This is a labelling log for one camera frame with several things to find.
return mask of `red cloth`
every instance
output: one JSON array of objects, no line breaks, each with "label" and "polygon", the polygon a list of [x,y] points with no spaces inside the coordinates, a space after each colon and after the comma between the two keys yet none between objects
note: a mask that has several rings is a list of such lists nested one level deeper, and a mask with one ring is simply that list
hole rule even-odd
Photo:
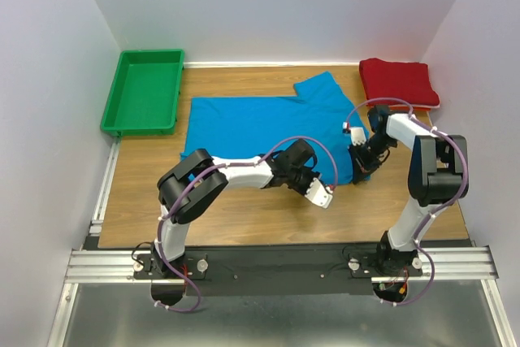
[{"label": "red cloth", "polygon": [[[431,88],[426,64],[390,63],[380,59],[367,59],[359,63],[359,74],[367,99],[400,98],[419,109],[430,110],[439,107],[439,95]],[[381,103],[402,106],[391,101]]]}]

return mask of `gray wall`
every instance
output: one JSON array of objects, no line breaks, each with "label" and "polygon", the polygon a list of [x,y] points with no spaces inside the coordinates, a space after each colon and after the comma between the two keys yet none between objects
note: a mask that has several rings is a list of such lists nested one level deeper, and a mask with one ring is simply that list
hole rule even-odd
[{"label": "gray wall", "polygon": [[96,0],[124,49],[187,61],[419,60],[454,0]]},{"label": "gray wall", "polygon": [[440,95],[435,124],[468,139],[470,191],[461,206],[471,237],[491,246],[517,339],[519,26],[518,0],[457,0],[423,58]]},{"label": "gray wall", "polygon": [[46,345],[109,152],[119,48],[94,0],[0,0],[0,345]]}]

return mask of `wooden table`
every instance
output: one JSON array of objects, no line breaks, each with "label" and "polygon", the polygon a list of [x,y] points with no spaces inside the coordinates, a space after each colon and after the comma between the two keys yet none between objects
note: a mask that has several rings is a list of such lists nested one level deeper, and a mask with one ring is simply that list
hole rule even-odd
[{"label": "wooden table", "polygon": [[[133,247],[155,238],[158,179],[184,150],[191,97],[294,95],[293,84],[330,71],[354,104],[364,100],[357,67],[252,67],[186,69],[175,134],[125,137],[122,141],[100,247]],[[366,110],[360,112],[366,121]],[[418,117],[428,121],[422,113]],[[188,245],[268,245],[378,241],[408,201],[410,151],[403,145],[366,183],[340,186],[327,210],[281,189],[235,189],[217,198],[192,223]],[[434,222],[426,238],[467,238],[458,205]]]}]

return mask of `purple cable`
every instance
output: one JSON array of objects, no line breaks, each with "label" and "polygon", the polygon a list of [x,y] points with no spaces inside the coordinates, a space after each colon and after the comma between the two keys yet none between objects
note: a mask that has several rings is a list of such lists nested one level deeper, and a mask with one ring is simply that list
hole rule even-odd
[{"label": "purple cable", "polygon": [[314,139],[312,137],[308,137],[308,136],[288,137],[288,138],[280,141],[273,148],[271,148],[269,150],[269,152],[267,152],[263,157],[261,157],[256,163],[229,163],[229,164],[223,163],[223,164],[217,164],[215,166],[208,167],[207,169],[202,171],[200,174],[195,176],[195,178],[191,182],[189,182],[189,184],[186,186],[186,189],[184,189],[184,191],[179,195],[179,197],[175,200],[175,202],[171,206],[171,209],[168,212],[168,214],[164,218],[161,218],[161,220],[159,221],[159,224],[157,226],[157,241],[156,241],[156,244],[157,244],[157,251],[158,251],[159,257],[164,262],[164,264],[166,264],[168,269],[170,269],[175,275],[180,277],[182,280],[184,280],[186,283],[188,283],[195,290],[195,293],[197,293],[197,302],[195,303],[195,305],[193,305],[191,308],[188,308],[188,309],[176,309],[176,308],[173,308],[171,306],[164,305],[160,301],[156,301],[155,302],[156,306],[161,306],[162,308],[165,308],[166,310],[170,310],[170,311],[173,311],[173,312],[188,313],[188,312],[193,312],[194,310],[196,310],[198,308],[198,306],[202,302],[202,293],[199,290],[199,288],[197,287],[197,285],[192,280],[190,280],[188,277],[186,277],[184,274],[182,274],[181,272],[177,271],[167,261],[166,255],[164,254],[163,241],[162,241],[162,232],[163,232],[163,225],[164,225],[164,223],[168,219],[170,219],[178,211],[178,209],[180,207],[180,203],[182,202],[183,199],[185,199],[188,196],[188,193],[193,189],[193,187],[195,187],[195,184],[199,180],[204,179],[204,177],[206,175],[208,175],[210,172],[212,172],[214,170],[218,170],[220,168],[225,168],[225,167],[254,167],[257,164],[267,160],[269,158],[269,156],[271,156],[272,153],[276,150],[276,148],[278,148],[280,145],[284,144],[287,141],[295,140],[295,139],[298,139],[298,138],[303,138],[305,140],[309,140],[309,141],[312,141],[312,142],[316,143],[317,145],[319,145],[325,151],[325,153],[327,153],[328,157],[331,160],[332,166],[334,168],[334,188],[337,186],[337,184],[338,184],[338,168],[337,168],[337,165],[336,165],[336,161],[332,157],[331,152],[327,149],[327,147],[324,144],[322,144],[318,140],[316,140],[316,139]]},{"label": "purple cable", "polygon": [[417,249],[417,251],[419,251],[422,254],[424,254],[424,256],[427,257],[428,262],[430,262],[430,264],[431,264],[431,276],[430,276],[430,279],[428,280],[427,285],[425,286],[425,288],[419,294],[417,294],[415,297],[409,299],[408,301],[391,302],[391,301],[386,301],[386,300],[381,299],[381,301],[385,301],[385,302],[387,302],[387,303],[389,303],[391,305],[394,305],[394,306],[403,306],[403,305],[409,305],[411,303],[414,303],[414,302],[418,301],[422,296],[424,296],[424,294],[426,294],[426,292],[430,289],[431,285],[433,284],[433,280],[435,279],[435,274],[436,274],[436,267],[435,267],[435,264],[433,263],[433,259],[431,258],[431,255],[427,251],[425,251],[424,248],[421,247],[421,245],[419,244],[418,236],[421,233],[421,231],[424,229],[424,227],[427,225],[428,221],[432,218],[432,216],[435,213],[439,212],[440,210],[443,210],[445,207],[451,206],[464,193],[464,190],[466,189],[466,186],[468,184],[468,164],[467,164],[466,159],[464,158],[464,154],[462,153],[462,151],[458,147],[458,145],[455,143],[455,141],[453,141],[451,138],[449,138],[448,135],[446,135],[445,133],[437,131],[436,127],[428,126],[428,125],[422,123],[421,121],[419,121],[417,118],[415,118],[415,116],[414,116],[414,108],[412,107],[412,105],[410,105],[407,101],[404,101],[402,99],[399,99],[399,98],[373,98],[373,99],[368,99],[367,101],[364,101],[363,103],[361,103],[361,104],[357,105],[356,107],[354,107],[352,109],[352,111],[350,111],[349,115],[347,115],[347,119],[346,119],[345,122],[348,124],[349,120],[350,120],[350,117],[356,111],[358,111],[361,107],[363,107],[363,106],[365,106],[365,105],[367,105],[369,103],[381,102],[381,101],[399,102],[399,103],[402,103],[405,106],[409,107],[409,111],[408,111],[409,119],[412,122],[414,122],[415,124],[417,124],[418,126],[420,126],[421,128],[426,129],[428,132],[430,132],[430,133],[434,134],[435,136],[438,136],[439,138],[442,138],[443,140],[448,142],[448,144],[450,144],[450,146],[453,148],[453,150],[455,150],[455,152],[457,153],[457,155],[458,155],[458,157],[459,157],[459,159],[461,160],[461,163],[462,163],[462,182],[461,182],[461,186],[459,187],[458,191],[455,193],[455,195],[449,201],[443,203],[442,205],[437,206],[434,210],[430,211],[424,217],[424,219],[422,219],[421,223],[418,225],[417,229],[415,230],[415,232],[414,232],[414,234],[412,236],[412,239],[414,240],[414,245],[415,245],[415,248]]}]

